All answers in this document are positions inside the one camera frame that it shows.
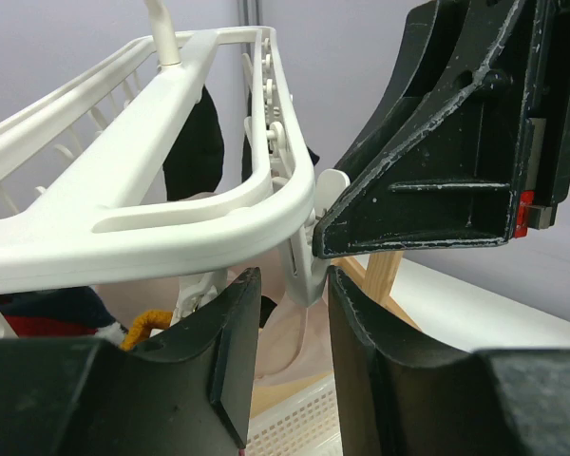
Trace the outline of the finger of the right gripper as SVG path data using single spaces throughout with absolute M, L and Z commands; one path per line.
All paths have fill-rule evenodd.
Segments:
M 515 1 L 412 9 L 384 95 L 337 163 L 354 183 L 513 181 L 514 85 L 505 47 Z
M 514 179 L 505 183 L 351 181 L 314 229 L 313 252 L 318 257 L 498 246 L 512 238 L 531 150 L 530 112 L 537 100 L 540 60 L 540 5 L 515 2 L 518 20 L 505 47 L 505 59 L 518 78 L 510 106 L 518 128 Z

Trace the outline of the navy santa sock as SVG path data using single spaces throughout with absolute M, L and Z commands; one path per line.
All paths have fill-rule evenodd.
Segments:
M 87 286 L 0 294 L 0 312 L 19 337 L 96 336 L 115 345 L 127 329 Z

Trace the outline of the white plastic clip hanger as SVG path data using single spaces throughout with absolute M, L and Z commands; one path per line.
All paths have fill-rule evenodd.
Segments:
M 174 316 L 221 291 L 231 267 L 279 251 L 286 292 L 323 295 L 318 219 L 348 176 L 316 174 L 270 27 L 175 31 L 161 1 L 152 32 L 0 123 L 0 295 L 176 277 Z M 147 194 L 195 104 L 219 47 L 246 45 L 250 177 L 206 198 Z M 0 312 L 0 338 L 14 336 Z

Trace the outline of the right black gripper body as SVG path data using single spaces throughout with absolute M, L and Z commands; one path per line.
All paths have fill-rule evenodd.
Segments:
M 570 1 L 550 1 L 541 103 L 533 115 L 539 151 L 531 159 L 528 187 L 534 191 L 525 221 L 531 229 L 555 224 L 558 206 L 570 188 Z

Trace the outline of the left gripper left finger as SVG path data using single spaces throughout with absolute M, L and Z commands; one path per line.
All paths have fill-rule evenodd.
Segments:
M 0 455 L 236 455 L 246 445 L 261 274 L 131 351 L 0 339 Z

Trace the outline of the maroon orange sock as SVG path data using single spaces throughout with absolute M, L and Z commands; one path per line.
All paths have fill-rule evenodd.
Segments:
M 173 313 L 163 310 L 149 310 L 138 315 L 129 328 L 120 348 L 131 351 L 138 344 L 151 337 L 154 330 L 164 331 L 170 327 Z

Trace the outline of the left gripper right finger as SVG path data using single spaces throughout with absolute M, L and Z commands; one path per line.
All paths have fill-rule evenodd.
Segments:
M 570 455 L 570 350 L 450 347 L 328 270 L 347 455 Z

